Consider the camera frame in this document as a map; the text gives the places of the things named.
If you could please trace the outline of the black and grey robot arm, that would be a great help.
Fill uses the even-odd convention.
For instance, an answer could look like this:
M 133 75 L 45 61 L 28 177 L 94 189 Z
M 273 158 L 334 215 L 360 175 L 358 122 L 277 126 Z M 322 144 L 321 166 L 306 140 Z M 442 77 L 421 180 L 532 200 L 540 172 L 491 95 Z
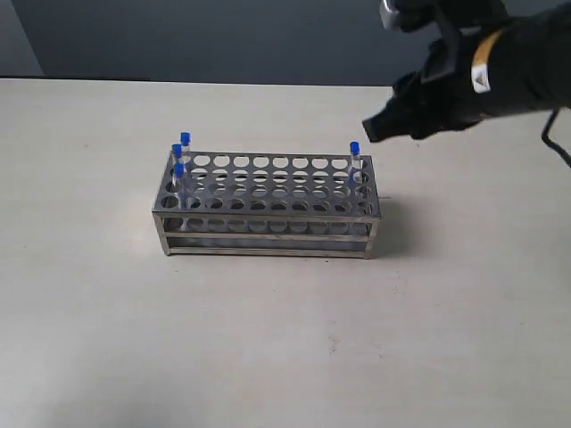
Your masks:
M 435 23 L 423 66 L 399 78 L 368 140 L 421 140 L 487 119 L 570 105 L 570 5 L 511 17 L 501 1 L 384 1 L 384 25 L 404 33 Z

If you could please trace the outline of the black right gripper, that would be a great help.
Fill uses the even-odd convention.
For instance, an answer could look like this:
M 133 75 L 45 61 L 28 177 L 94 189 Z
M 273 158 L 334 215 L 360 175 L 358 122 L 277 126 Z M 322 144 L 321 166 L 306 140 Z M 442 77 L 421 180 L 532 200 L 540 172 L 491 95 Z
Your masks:
M 528 17 L 471 37 L 454 75 L 409 87 L 362 126 L 377 144 L 569 104 L 570 19 Z

